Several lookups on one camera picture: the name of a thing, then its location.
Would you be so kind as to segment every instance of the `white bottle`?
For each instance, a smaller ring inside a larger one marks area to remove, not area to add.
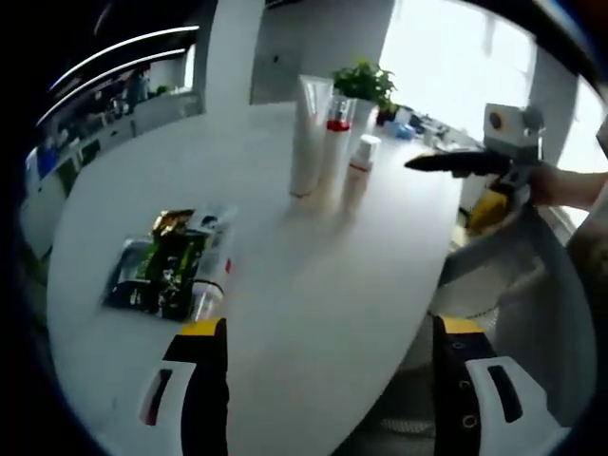
[[[338,177],[343,175],[348,144],[351,137],[352,104],[354,100],[341,95],[332,100],[332,108],[323,137],[323,157],[319,170],[316,196],[321,207],[327,209],[338,198]]]
[[[380,139],[372,135],[362,135],[356,152],[352,155],[344,179],[342,189],[342,209],[347,213],[354,213],[361,203],[361,199],[368,188],[371,169]]]
[[[321,165],[321,136],[332,100],[333,81],[300,76],[295,102],[294,144],[289,193],[309,196],[318,182]]]

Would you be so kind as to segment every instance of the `green plant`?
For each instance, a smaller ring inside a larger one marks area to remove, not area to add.
[[[379,65],[359,60],[353,68],[342,68],[333,73],[333,87],[342,95],[376,103],[381,109],[393,109],[390,94],[395,85],[393,75]]]
[[[399,105],[391,102],[390,100],[383,100],[382,103],[378,104],[378,117],[376,122],[378,125],[383,125],[386,121],[394,121]]]

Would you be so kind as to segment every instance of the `small white bottle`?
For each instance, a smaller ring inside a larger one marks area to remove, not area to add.
[[[362,135],[359,146],[352,155],[344,179],[341,200],[343,211],[349,214],[357,210],[365,190],[368,188],[373,161],[380,143],[380,139],[375,136]]]

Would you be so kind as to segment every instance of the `white flower pot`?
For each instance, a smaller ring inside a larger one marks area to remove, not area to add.
[[[378,105],[376,103],[368,100],[357,100],[352,115],[352,127],[357,130],[363,129],[365,130],[364,133],[371,133],[377,116]]]

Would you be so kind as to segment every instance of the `packaging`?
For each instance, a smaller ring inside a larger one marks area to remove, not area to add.
[[[236,209],[163,211],[152,237],[131,237],[107,281],[103,304],[177,321],[212,316],[232,271]]]

